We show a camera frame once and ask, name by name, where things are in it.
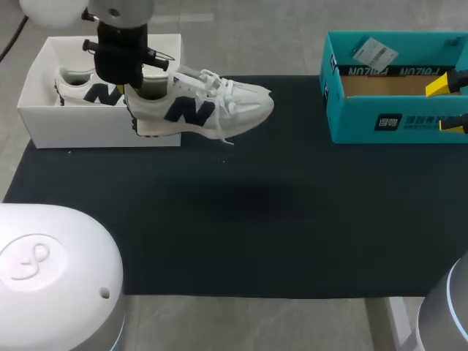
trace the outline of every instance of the teal shoe box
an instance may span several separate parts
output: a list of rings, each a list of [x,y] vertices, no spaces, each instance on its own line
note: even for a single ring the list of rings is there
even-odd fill
[[[398,53],[383,70],[355,59],[369,38]],[[439,131],[441,119],[468,113],[468,91],[425,96],[445,72],[468,69],[467,43],[467,33],[329,32],[320,85],[332,140],[468,143],[468,135]]]

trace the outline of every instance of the cardboard box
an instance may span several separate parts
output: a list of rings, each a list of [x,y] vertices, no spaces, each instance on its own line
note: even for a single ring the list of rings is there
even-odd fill
[[[59,67],[75,71],[94,68],[94,57],[83,51],[83,41],[97,37],[50,37],[29,70],[18,110],[37,148],[112,148],[180,146],[181,136],[141,137],[132,128],[126,107],[57,106],[54,89]],[[150,35],[148,45],[171,55],[169,70],[181,65],[180,34]],[[144,66],[145,76],[166,75],[161,69]]]
[[[398,53],[381,72],[355,57],[373,38]],[[335,143],[468,143],[439,131],[439,120],[468,113],[468,96],[426,98],[428,84],[453,69],[468,69],[468,34],[330,32],[320,85]]]

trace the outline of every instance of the shoe tongue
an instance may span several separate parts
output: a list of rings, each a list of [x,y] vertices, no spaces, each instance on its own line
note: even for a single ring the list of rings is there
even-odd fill
[[[191,77],[182,72],[169,72],[167,75],[167,91],[172,91],[177,86],[203,88],[205,84],[199,78]]]

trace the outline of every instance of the dark green mat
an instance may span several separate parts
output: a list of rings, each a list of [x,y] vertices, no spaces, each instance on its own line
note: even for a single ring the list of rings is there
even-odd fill
[[[425,295],[468,249],[468,146],[338,146],[317,77],[237,78],[276,109],[235,146],[37,150],[9,203],[100,221],[127,294]]]

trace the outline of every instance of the sneaker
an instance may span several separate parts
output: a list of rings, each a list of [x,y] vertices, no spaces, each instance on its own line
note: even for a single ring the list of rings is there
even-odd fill
[[[260,86],[186,67],[169,72],[166,78],[145,78],[138,91],[125,86],[139,135],[195,132],[224,142],[267,119],[274,107],[269,94]]]
[[[92,69],[74,72],[62,68],[56,77],[57,105],[61,106],[125,106],[122,86],[103,81]]]

